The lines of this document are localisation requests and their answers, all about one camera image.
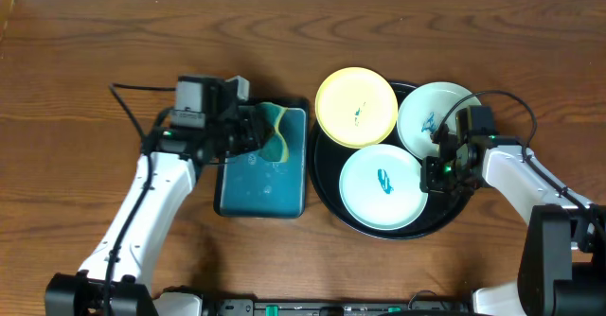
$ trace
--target wooden table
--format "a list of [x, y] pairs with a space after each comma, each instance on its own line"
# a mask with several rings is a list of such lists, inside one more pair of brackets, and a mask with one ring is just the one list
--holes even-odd
[[[0, 45], [0, 313], [42, 314], [134, 176], [137, 137], [111, 81], [171, 86], [187, 73], [250, 79], [256, 96], [311, 102], [336, 69], [509, 90], [539, 117], [532, 148], [569, 186], [606, 196], [606, 0], [17, 0]], [[146, 126], [171, 94], [124, 93]], [[483, 99], [526, 136], [517, 103]], [[228, 219], [208, 169], [179, 211], [153, 292], [273, 299], [466, 296], [513, 280], [526, 226], [495, 191], [413, 241], [364, 236], [308, 185], [299, 219]]]

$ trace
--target wood grain surface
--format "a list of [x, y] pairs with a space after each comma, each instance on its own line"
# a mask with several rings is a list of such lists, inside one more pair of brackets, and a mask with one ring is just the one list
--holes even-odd
[[[137, 137], [109, 82], [239, 74], [255, 96], [313, 102], [346, 66], [519, 95], [539, 117], [542, 163], [606, 198], [606, 0], [17, 0], [0, 45], [0, 314], [43, 314], [49, 279], [91, 254], [132, 182]], [[173, 100], [124, 96], [147, 126]], [[503, 131], [526, 136], [520, 106], [483, 101]], [[526, 226], [495, 191], [433, 235], [386, 241], [331, 215], [311, 183], [299, 219], [219, 217], [215, 176], [203, 174], [172, 224], [154, 293], [468, 296], [518, 271]]]

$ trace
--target plate logo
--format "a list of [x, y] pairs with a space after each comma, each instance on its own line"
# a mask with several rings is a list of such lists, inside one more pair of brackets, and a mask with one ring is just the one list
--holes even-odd
[[379, 177], [379, 183], [381, 184], [383, 192], [390, 194], [394, 191], [394, 187], [391, 186], [389, 176], [387, 176], [387, 171], [385, 169], [379, 168], [379, 170], [377, 170], [377, 176]]

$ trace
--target sponge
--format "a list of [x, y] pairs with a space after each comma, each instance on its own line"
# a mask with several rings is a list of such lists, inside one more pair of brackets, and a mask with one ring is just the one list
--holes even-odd
[[288, 146], [278, 127], [286, 108], [270, 102], [262, 102], [255, 106], [257, 113], [273, 127], [273, 135], [258, 152], [265, 161], [285, 163], [288, 160]]

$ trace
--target white plate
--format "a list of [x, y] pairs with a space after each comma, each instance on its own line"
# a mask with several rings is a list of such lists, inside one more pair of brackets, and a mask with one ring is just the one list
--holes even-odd
[[[401, 103], [398, 111], [398, 136], [406, 149], [419, 159], [438, 156], [438, 145], [432, 143], [431, 135], [436, 131], [446, 113], [463, 97], [472, 92], [449, 82], [435, 82], [420, 86]], [[481, 105], [470, 98], [457, 110], [471, 105]], [[456, 133], [456, 111], [446, 121], [450, 133]]]
[[391, 145], [356, 151], [339, 178], [341, 199], [351, 216], [384, 231], [408, 225], [423, 211], [427, 193], [420, 191], [419, 184], [419, 161]]

